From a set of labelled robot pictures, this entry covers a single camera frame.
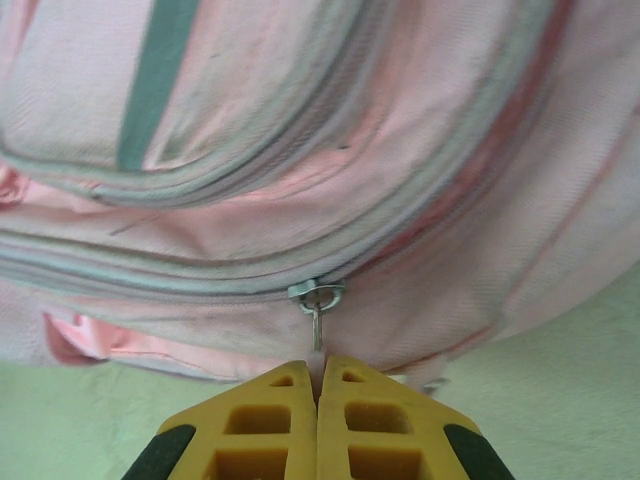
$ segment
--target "zipper pull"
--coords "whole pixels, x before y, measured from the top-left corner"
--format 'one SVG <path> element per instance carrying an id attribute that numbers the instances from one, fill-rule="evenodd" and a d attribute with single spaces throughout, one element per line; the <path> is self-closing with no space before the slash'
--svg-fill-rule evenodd
<path id="1" fill-rule="evenodd" d="M 327 351 L 322 344 L 322 317 L 325 312 L 340 303 L 345 288 L 344 282 L 320 285 L 317 280 L 307 280 L 288 290 L 289 298 L 295 300 L 303 313 L 311 316 L 313 322 L 313 350 L 306 361 L 316 405 L 322 392 L 322 380 L 327 365 Z"/>

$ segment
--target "pink backpack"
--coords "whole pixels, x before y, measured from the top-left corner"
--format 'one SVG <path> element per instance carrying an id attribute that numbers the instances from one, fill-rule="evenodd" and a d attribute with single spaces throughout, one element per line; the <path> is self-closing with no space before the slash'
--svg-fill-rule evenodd
<path id="1" fill-rule="evenodd" d="M 637 0 L 0 0 L 0 356 L 420 386 L 640 258 Z"/>

